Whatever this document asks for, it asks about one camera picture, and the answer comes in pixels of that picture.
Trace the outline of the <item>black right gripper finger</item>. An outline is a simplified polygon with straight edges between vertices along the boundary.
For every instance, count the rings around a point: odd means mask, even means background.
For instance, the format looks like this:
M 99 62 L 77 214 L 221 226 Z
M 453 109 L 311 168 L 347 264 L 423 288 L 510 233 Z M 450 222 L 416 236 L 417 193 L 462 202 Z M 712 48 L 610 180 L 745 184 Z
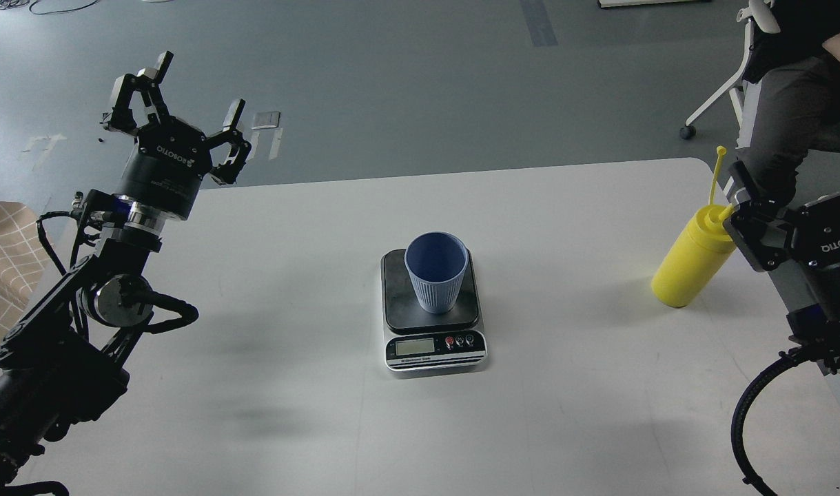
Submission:
M 726 223 L 772 223 L 792 220 L 792 211 L 785 205 L 761 194 L 757 184 L 742 161 L 735 161 L 728 168 L 726 200 L 733 208 Z
M 734 211 L 724 229 L 757 272 L 770 272 L 792 260 L 796 211 Z

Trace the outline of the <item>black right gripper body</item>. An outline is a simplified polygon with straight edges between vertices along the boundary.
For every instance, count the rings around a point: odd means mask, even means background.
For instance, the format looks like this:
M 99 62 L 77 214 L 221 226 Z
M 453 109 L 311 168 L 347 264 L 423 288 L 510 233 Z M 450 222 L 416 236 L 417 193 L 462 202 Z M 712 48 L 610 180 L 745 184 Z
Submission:
M 788 253 L 800 267 L 811 298 L 831 321 L 840 322 L 840 194 L 786 207 Z

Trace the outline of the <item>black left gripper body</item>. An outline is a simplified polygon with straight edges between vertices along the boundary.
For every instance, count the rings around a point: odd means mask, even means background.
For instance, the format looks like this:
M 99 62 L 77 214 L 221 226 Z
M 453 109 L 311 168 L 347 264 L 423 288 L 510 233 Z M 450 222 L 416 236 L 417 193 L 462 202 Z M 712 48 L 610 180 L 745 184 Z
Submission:
M 211 167 L 202 131 L 178 117 L 147 123 L 137 130 L 114 195 L 187 220 Z

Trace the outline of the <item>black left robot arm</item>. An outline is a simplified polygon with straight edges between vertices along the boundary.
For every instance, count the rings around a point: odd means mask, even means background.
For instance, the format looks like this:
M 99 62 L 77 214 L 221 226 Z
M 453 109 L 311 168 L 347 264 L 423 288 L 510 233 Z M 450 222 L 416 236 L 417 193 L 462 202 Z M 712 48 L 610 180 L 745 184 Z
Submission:
M 203 179 L 233 185 L 252 144 L 239 129 L 244 100 L 230 105 L 212 134 L 169 112 L 161 84 L 172 60 L 164 52 L 155 66 L 114 82 L 101 124 L 135 142 L 117 188 L 77 192 L 69 211 L 37 220 L 61 279 L 0 342 L 0 495 L 67 495 L 60 482 L 17 486 L 14 479 L 44 453 L 44 442 L 98 420 L 124 395 L 124 364 L 143 336 L 198 318 L 192 304 L 155 291 L 143 270 L 161 250 L 165 223 L 189 218 Z M 43 226 L 61 217 L 76 223 L 70 266 L 53 254 Z

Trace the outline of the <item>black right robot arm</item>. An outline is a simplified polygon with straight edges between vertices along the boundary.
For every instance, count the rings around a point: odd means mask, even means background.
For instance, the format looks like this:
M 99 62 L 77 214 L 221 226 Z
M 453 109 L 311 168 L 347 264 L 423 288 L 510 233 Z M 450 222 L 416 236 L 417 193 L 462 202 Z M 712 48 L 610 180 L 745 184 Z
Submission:
M 762 335 L 740 353 L 729 442 L 741 495 L 840 494 L 840 188 L 791 204 L 759 192 L 741 161 L 723 176 L 724 226 L 759 273 Z

